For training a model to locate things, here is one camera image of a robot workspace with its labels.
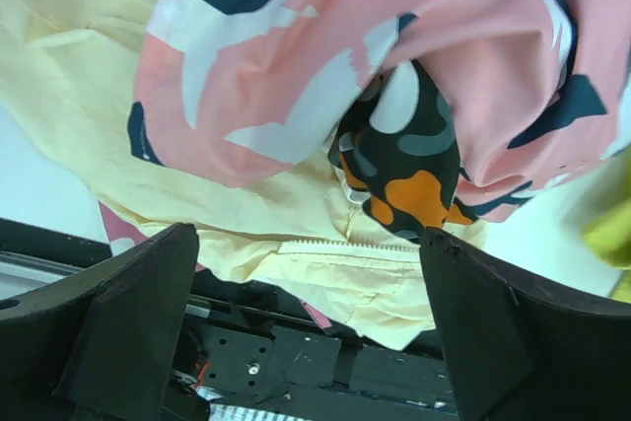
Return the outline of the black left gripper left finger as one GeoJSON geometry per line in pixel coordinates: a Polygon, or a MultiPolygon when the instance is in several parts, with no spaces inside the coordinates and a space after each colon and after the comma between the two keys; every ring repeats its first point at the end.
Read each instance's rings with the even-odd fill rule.
{"type": "Polygon", "coordinates": [[[198,250],[176,224],[2,301],[2,419],[199,419],[199,395],[171,377],[198,250]]]}

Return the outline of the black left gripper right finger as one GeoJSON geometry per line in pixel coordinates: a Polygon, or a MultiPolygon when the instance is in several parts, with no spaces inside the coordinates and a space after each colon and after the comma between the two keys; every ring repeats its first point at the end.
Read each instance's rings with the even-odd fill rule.
{"type": "Polygon", "coordinates": [[[460,419],[629,420],[629,304],[440,229],[420,260],[460,419]]]}

